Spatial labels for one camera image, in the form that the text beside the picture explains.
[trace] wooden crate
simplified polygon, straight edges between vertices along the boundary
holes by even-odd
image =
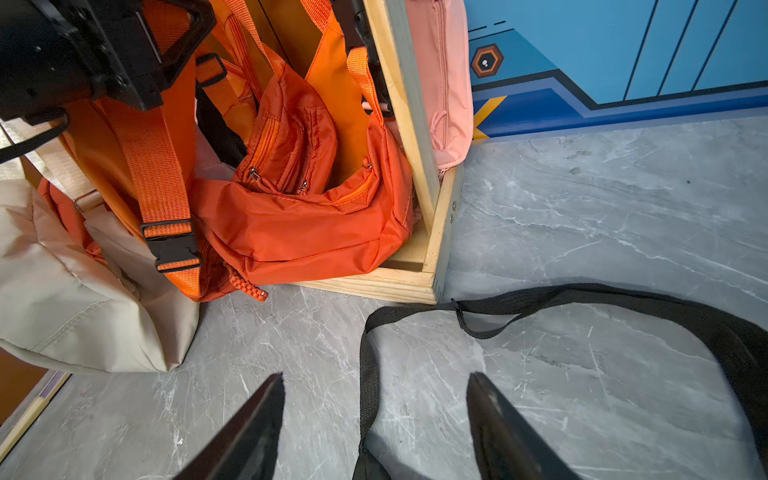
[[[442,295],[462,191],[463,166],[438,179],[405,0],[365,0],[402,146],[411,164],[423,219],[381,267],[365,275],[299,285],[407,303],[437,303]]]

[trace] orange strap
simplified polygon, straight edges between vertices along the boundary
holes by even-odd
[[[248,79],[245,76],[245,72],[243,71],[242,68],[240,68],[239,65],[223,59],[221,61],[224,62],[224,67],[227,68],[227,72],[229,74],[234,75],[235,77],[238,77],[240,80],[248,81]]]
[[[253,23],[253,18],[251,18],[250,12],[248,11],[248,6],[245,4],[245,0],[224,0],[224,2],[227,4],[227,7],[230,8],[237,21],[250,34],[250,37],[256,43],[259,50],[261,50],[261,53],[264,54],[264,57],[266,57],[266,60],[270,63],[270,67],[272,67],[272,71],[275,72],[275,75],[277,75],[278,78],[281,78],[286,69],[286,62],[282,57],[275,53],[274,50],[262,43],[261,38],[259,37],[259,32],[256,31],[256,26]]]
[[[234,57],[237,60],[237,63],[240,64],[242,72],[246,77],[246,81],[250,86],[250,90],[253,92],[253,95],[258,101],[261,101],[261,95],[263,94],[263,91],[261,89],[261,85],[259,84],[259,78],[256,75],[256,70],[253,69],[253,62],[251,62],[250,55],[248,55],[248,47],[245,45],[245,35],[243,35],[243,32],[240,30],[240,22],[237,20],[235,15],[230,15],[227,17],[225,24],[227,30],[232,33],[234,40],[234,45],[232,45],[232,49],[235,53]]]
[[[221,116],[225,116],[232,107],[239,104],[240,101],[235,94],[235,90],[232,89],[232,85],[227,80],[226,76],[222,78],[225,70],[222,68],[224,62],[219,63],[218,56],[207,56],[209,52],[205,49],[198,48],[197,53],[201,54],[195,58],[197,63],[197,70],[195,72],[195,78],[198,83],[203,85],[205,94],[208,95],[211,103],[214,104]],[[207,84],[219,78],[213,84]]]
[[[216,41],[221,44],[222,47],[224,47],[224,50],[227,51],[228,54],[230,54],[230,57],[235,57],[235,50],[232,48],[232,44],[229,41],[229,38],[227,38],[227,33],[224,31],[224,27],[220,23],[216,23],[214,26],[213,31],[210,33]]]
[[[100,103],[120,142],[134,180],[144,221],[144,238],[151,243],[157,237],[192,235],[184,176],[161,109],[139,111],[111,99],[101,100]],[[152,225],[159,222],[171,223]],[[157,269],[165,273],[184,295],[193,300],[200,298],[199,257],[159,263]]]
[[[328,28],[328,17],[331,16],[333,7],[328,0],[301,0],[301,5],[320,31]]]
[[[379,98],[376,96],[376,86],[373,84],[371,71],[368,68],[368,50],[365,47],[353,48],[346,57],[346,67],[357,80],[363,96],[373,109],[373,114],[379,120],[379,124],[383,126],[384,115],[379,105]]]

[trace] beige bag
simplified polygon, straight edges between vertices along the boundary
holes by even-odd
[[[34,133],[4,124],[15,141]],[[164,372],[181,364],[199,306],[154,267],[154,256],[104,208],[58,142],[28,155],[76,200],[109,269],[74,241],[18,159],[0,177],[0,346],[65,372]]]

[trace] marble tile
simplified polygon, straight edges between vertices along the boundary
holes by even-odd
[[[446,298],[597,280],[768,328],[766,152],[765,117],[475,146]],[[72,376],[0,478],[169,478],[276,371],[287,399],[275,479],[351,478],[359,338],[384,303],[269,290],[265,304],[235,293],[206,305],[171,373]],[[587,480],[765,478],[713,357],[666,320],[560,306],[478,341],[427,313],[375,338],[382,408],[369,446],[395,479],[479,478],[472,371]]]

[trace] strap loop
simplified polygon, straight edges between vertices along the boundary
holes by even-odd
[[[328,28],[328,17],[331,15],[331,2],[329,0],[301,0],[306,14],[312,19],[312,23],[321,31]]]
[[[209,60],[216,60],[219,62],[219,66],[221,66],[221,72],[214,75],[211,78],[208,78],[205,81],[201,81],[199,78],[197,79],[197,83],[200,84],[201,87],[210,87],[211,85],[215,85],[219,83],[220,81],[227,78],[227,67],[224,66],[224,62],[221,61],[221,57],[217,53],[206,53],[205,55],[201,55],[195,59],[195,65],[197,66],[197,72],[200,73],[202,70],[202,65],[207,63]]]
[[[379,125],[384,125],[384,114],[379,105],[379,98],[376,96],[376,86],[371,77],[371,71],[368,67],[368,49],[365,47],[353,48],[347,55],[346,67],[349,73],[360,85],[362,95],[368,101],[373,114],[379,120]]]

